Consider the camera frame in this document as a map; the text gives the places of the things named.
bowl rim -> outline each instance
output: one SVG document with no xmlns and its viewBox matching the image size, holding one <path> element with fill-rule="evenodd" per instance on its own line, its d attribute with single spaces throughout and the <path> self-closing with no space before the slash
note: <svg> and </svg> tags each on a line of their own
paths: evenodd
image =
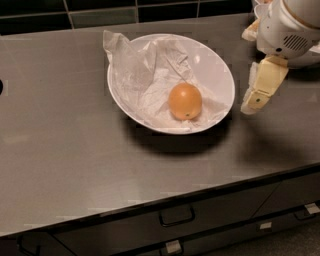
<svg viewBox="0 0 320 256">
<path fill-rule="evenodd" d="M 202 44 L 201 42 L 199 42 L 197 40 L 194 40 L 192 38 L 186 37 L 186 36 L 181 36 L 181 35 L 177 35 L 177 34 L 169 34 L 169 33 L 153 33 L 153 34 L 147 34 L 147 35 L 144 35 L 144 36 L 137 37 L 137 38 L 131 40 L 130 42 L 135 42 L 135 41 L 144 40 L 144 39 L 147 39 L 148 41 L 150 41 L 150 40 L 155 39 L 157 37 L 164 37 L 164 36 L 175 36 L 175 37 L 177 37 L 178 39 L 181 39 L 181 40 L 188 40 L 188 41 L 192 41 L 194 43 L 200 44 L 201 47 L 206 48 L 207 50 L 213 52 L 217 56 L 217 58 L 221 61 L 221 63 L 223 63 L 223 65 L 225 66 L 226 70 L 228 71 L 228 75 L 230 76 L 230 80 L 231 80 L 231 86 L 230 87 L 231 87 L 231 98 L 232 98 L 232 100 L 231 100 L 231 102 L 230 102 L 230 104 L 229 104 L 229 106 L 228 106 L 228 108 L 226 110 L 226 113 L 223 115 L 223 117 L 220 120 L 217 120 L 214 123 L 210 123 L 209 125 L 203 126 L 203 128 L 197 129 L 197 130 L 192 130 L 190 128 L 183 129 L 183 128 L 155 128 L 155 127 L 152 127 L 149 124 L 147 124 L 144 120 L 139 120 L 136 117 L 132 116 L 130 113 L 128 113 L 128 111 L 125 110 L 124 106 L 122 106 L 122 104 L 118 101 L 117 97 L 114 94 L 114 91 L 113 91 L 112 87 L 110 86 L 111 85 L 111 79 L 112 79 L 112 76 L 111 76 L 112 67 L 111 67 L 111 65 L 108 66 L 108 70 L 107 70 L 107 83 L 108 83 L 109 92 L 110 92 L 113 100 L 117 103 L 118 107 L 127 116 L 129 116 L 135 122 L 141 124 L 144 127 L 147 127 L 148 129 L 150 129 L 152 131 L 159 132 L 159 133 L 164 133 L 164 134 L 171 134 L 171 135 L 188 135 L 188 134 L 195 134 L 195 133 L 199 133 L 199 132 L 203 132 L 205 130 L 208 130 L 208 129 L 212 128 L 213 126 L 217 125 L 218 123 L 220 123 L 227 116 L 227 114 L 230 112 L 230 110 L 231 110 L 231 108 L 232 108 L 232 106 L 234 104 L 234 100 L 235 100 L 235 82 L 234 82 L 234 78 L 233 78 L 233 75 L 231 73 L 231 70 L 229 69 L 229 67 L 225 63 L 225 61 L 215 51 L 213 51 L 208 46 Z"/>
</svg>

backsplash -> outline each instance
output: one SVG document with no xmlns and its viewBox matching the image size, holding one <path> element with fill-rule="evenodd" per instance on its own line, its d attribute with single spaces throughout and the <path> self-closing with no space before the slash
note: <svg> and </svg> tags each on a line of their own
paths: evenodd
<svg viewBox="0 0 320 256">
<path fill-rule="evenodd" d="M 251 12 L 251 0 L 1 0 L 0 35 Z"/>
</svg>

white robot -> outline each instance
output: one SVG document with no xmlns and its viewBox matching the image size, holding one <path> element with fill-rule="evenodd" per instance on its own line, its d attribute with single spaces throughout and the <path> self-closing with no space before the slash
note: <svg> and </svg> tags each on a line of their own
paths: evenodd
<svg viewBox="0 0 320 256">
<path fill-rule="evenodd" d="M 255 31 L 256 38 L 250 33 Z M 267 14 L 244 32 L 266 57 L 253 65 L 241 111 L 255 114 L 276 92 L 288 73 L 288 59 L 304 55 L 320 40 L 320 0 L 273 0 Z"/>
</svg>

metal counter surface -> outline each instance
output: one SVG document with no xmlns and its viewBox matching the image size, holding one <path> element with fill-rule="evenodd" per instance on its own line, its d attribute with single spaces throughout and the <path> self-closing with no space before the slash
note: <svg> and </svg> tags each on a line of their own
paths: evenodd
<svg viewBox="0 0 320 256">
<path fill-rule="evenodd" d="M 241 39 L 249 16 L 0 37 L 0 235 L 320 162 L 319 69 L 291 70 L 265 109 L 240 113 L 261 57 Z M 236 85 L 227 118 L 189 136 L 127 118 L 105 91 L 104 29 L 179 34 L 215 50 Z"/>
</svg>

orange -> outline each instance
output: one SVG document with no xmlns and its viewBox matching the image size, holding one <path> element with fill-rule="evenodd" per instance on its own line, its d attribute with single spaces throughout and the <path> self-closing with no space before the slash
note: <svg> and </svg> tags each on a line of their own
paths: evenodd
<svg viewBox="0 0 320 256">
<path fill-rule="evenodd" d="M 190 120 L 201 112 L 202 97 L 194 85 L 180 83 L 171 90 L 168 103 L 174 117 L 179 120 Z"/>
</svg>

